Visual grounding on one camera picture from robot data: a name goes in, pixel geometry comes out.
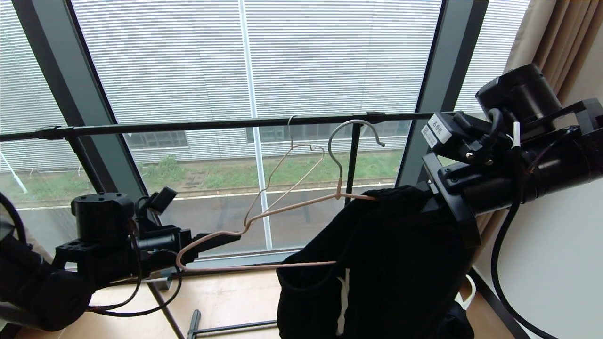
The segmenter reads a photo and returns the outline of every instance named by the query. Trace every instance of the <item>wire hanger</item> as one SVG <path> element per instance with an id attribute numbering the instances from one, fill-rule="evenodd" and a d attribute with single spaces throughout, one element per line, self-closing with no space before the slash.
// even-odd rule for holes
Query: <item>wire hanger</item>
<path id="1" fill-rule="evenodd" d="M 301 180 L 299 180 L 292 188 L 288 189 L 283 195 L 281 195 L 274 203 L 272 203 L 268 209 L 264 212 L 261 213 L 259 215 L 256 215 L 255 217 L 252 217 L 250 219 L 247 219 L 249 211 L 250 209 L 247 211 L 247 215 L 245 216 L 245 220 L 247 220 L 245 222 L 245 228 L 243 229 L 243 231 L 239 231 L 239 232 L 230 232 L 230 231 L 218 231 L 218 232 L 214 232 L 211 233 L 210 235 L 204 236 L 201 239 L 198 239 L 196 241 L 193 241 L 192 243 L 190 243 L 189 245 L 187 245 L 185 248 L 183 248 L 182 250 L 180 250 L 180 252 L 178 252 L 178 255 L 176 256 L 176 265 L 178 266 L 178 268 L 180 268 L 183 271 L 189 271 L 189 272 L 211 272 L 211 271 L 243 271 L 243 270 L 272 270 L 275 268 L 282 268 L 282 267 L 307 267 L 307 266 L 319 266 L 319 265 L 330 265 L 330 264 L 334 264 L 335 261 L 321 261 L 321 262 L 299 262 L 299 263 L 295 263 L 295 264 L 274 264 L 274 265 L 255 265 L 255 266 L 235 266 L 235 267 L 214 267 L 214 268 L 186 268 L 186 266 L 184 264 L 182 264 L 182 256 L 189 251 L 190 249 L 196 247 L 197 245 L 201 244 L 202 242 L 208 241 L 218 235 L 234 235 L 234 236 L 238 236 L 238 235 L 243 235 L 244 233 L 246 233 L 249 230 L 249 227 L 251 226 L 251 224 L 263 217 L 267 217 L 269 215 L 272 214 L 277 214 L 277 213 L 281 213 L 281 212 L 285 212 L 285 211 L 290 211 L 291 209 L 296 209 L 296 208 L 300 208 L 303 206 L 307 206 L 310 204 L 315 204 L 321 201 L 325 201 L 331 198 L 335 198 L 335 199 L 339 199 L 341 197 L 350 197 L 350 198 L 356 198 L 356 199 L 363 199 L 363 200 L 376 200 L 374 197 L 370 197 L 367 195 L 362 195 L 362 194 L 349 194 L 349 193 L 342 193 L 341 192 L 341 184 L 343 182 L 343 167 L 341 166 L 341 163 L 335 158 L 335 155 L 333 155 L 333 151 L 332 151 L 332 142 L 333 142 L 333 137 L 335 136 L 335 134 L 341 130 L 343 127 L 349 125 L 349 124 L 363 124 L 366 126 L 369 126 L 374 133 L 375 136 L 375 141 L 377 142 L 377 144 L 379 144 L 381 147 L 384 147 L 385 144 L 383 142 L 381 142 L 379 140 L 379 135 L 377 134 L 377 130 L 375 129 L 375 127 L 368 121 L 364 121 L 364 120 L 360 120 L 360 119 L 353 119 L 353 120 L 349 120 L 344 122 L 343 124 L 337 126 L 334 130 L 333 133 L 331 133 L 331 136 L 329 137 L 329 144 L 328 144 L 328 150 L 329 150 L 329 155 L 331 156 L 331 159 L 333 159 L 333 161 L 337 164 L 337 167 L 339 168 L 339 179 L 337 182 L 337 190 L 335 193 L 329 194 L 329 195 L 325 195 L 324 197 L 320 197 L 320 198 L 315 198 L 315 199 L 311 199 L 308 201 L 304 201 L 302 203 L 297 203 L 297 204 L 293 204 L 287 207 L 283 207 L 283 208 L 278 208 L 275 209 L 273 211 L 268 211 L 268 209 L 270 209 L 272 206 L 274 206 L 274 204 L 276 204 L 280 199 L 282 199 L 286 194 L 288 194 L 289 192 L 291 192 L 291 190 L 293 190 L 300 182 L 302 182 L 302 180 L 307 177 L 310 172 L 322 161 L 319 160 L 311 169 L 310 171 L 308 171 L 302 178 Z M 291 126 L 289 125 L 289 135 L 291 135 Z M 313 150 L 311 145 L 299 145 L 301 146 L 308 146 L 310 147 L 311 150 Z M 291 152 L 291 150 L 293 149 L 293 137 L 291 136 L 291 147 L 289 148 L 289 151 L 287 151 L 287 153 L 285 153 L 285 155 L 281 158 L 281 160 L 279 161 L 279 163 L 277 164 L 277 166 L 274 168 L 274 170 L 272 171 L 272 173 L 270 174 L 270 177 L 268 179 L 268 184 L 270 184 L 270 179 L 272 178 L 272 175 L 274 174 L 274 172 L 276 171 L 276 169 L 279 167 L 279 165 L 283 162 L 283 159 Z M 255 201 L 257 200 L 257 197 L 259 196 L 259 194 L 262 191 L 260 191 L 258 193 L 258 195 L 256 195 L 256 197 L 254 198 L 253 203 L 255 203 Z"/>

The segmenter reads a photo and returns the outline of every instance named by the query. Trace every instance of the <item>asphalt road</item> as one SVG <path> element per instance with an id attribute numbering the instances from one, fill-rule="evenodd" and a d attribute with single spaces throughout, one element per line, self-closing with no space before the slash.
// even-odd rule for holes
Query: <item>asphalt road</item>
<path id="1" fill-rule="evenodd" d="M 354 193 L 383 187 L 356 188 Z M 276 204 L 274 208 L 322 197 L 331 192 L 332 189 L 292 192 Z M 280 194 L 269 193 L 268 204 L 271 204 L 279 196 Z M 237 195 L 175 200 L 161 216 L 161 220 L 163 224 L 174 224 L 181 228 L 189 228 L 193 234 L 217 230 L 241 230 L 243 228 L 243 218 L 253 197 L 253 195 Z M 304 246 L 322 228 L 329 224 L 343 206 L 343 198 L 340 200 L 331 199 L 270 216 L 273 248 Z M 75 217 L 71 215 L 69 208 L 22 209 L 19 213 L 28 230 L 50 254 L 54 254 L 54 247 L 77 238 Z M 253 216 L 259 213 L 260 201 L 258 199 L 250 215 Z M 264 223 L 262 220 L 257 220 L 241 240 L 205 252 L 204 255 L 265 249 Z"/>

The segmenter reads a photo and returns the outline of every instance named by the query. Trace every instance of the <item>grass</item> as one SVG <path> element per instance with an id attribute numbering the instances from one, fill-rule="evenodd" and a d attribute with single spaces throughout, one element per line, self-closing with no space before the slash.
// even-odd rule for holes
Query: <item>grass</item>
<path id="1" fill-rule="evenodd" d="M 347 175 L 349 155 L 338 155 Z M 318 156 L 291 156 L 281 164 L 271 180 L 272 185 L 292 185 L 303 177 L 319 159 Z M 264 159 L 266 179 L 280 158 Z M 400 165 L 399 152 L 359 153 L 356 161 L 356 179 L 393 178 Z M 138 169 L 150 192 L 163 186 L 180 191 L 257 187 L 257 168 L 254 160 L 228 160 L 222 162 L 197 162 L 182 164 L 175 156 L 167 156 L 157 164 L 139 165 Z M 310 182 L 334 182 L 338 177 L 337 165 L 325 156 L 324 160 L 304 180 Z M 194 185 L 187 181 L 197 176 Z M 93 192 L 85 173 L 19 173 L 28 193 L 24 194 L 9 173 L 0 176 L 0 190 L 13 201 L 61 200 L 69 201 L 77 195 Z"/>

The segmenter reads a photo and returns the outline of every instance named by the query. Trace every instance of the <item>black jacket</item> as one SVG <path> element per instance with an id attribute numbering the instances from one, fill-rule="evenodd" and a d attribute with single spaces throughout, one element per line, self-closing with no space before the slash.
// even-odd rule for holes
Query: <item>black jacket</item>
<path id="1" fill-rule="evenodd" d="M 441 326 L 474 250 L 463 246 L 447 209 L 420 213 L 433 198 L 429 190 L 364 194 L 378 200 L 353 200 L 283 261 L 336 264 L 277 270 L 283 339 L 442 338 L 446 332 Z"/>

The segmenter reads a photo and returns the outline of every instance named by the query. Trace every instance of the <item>white wall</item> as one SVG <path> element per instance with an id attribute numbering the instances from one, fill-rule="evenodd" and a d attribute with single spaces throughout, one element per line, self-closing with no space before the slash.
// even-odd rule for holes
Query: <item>white wall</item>
<path id="1" fill-rule="evenodd" d="M 576 78 L 565 106 L 603 102 L 603 30 Z M 603 329 L 603 179 L 522 206 L 502 246 L 500 282 L 510 304 L 559 338 L 601 338 Z M 475 263 L 493 289 L 494 237 Z"/>

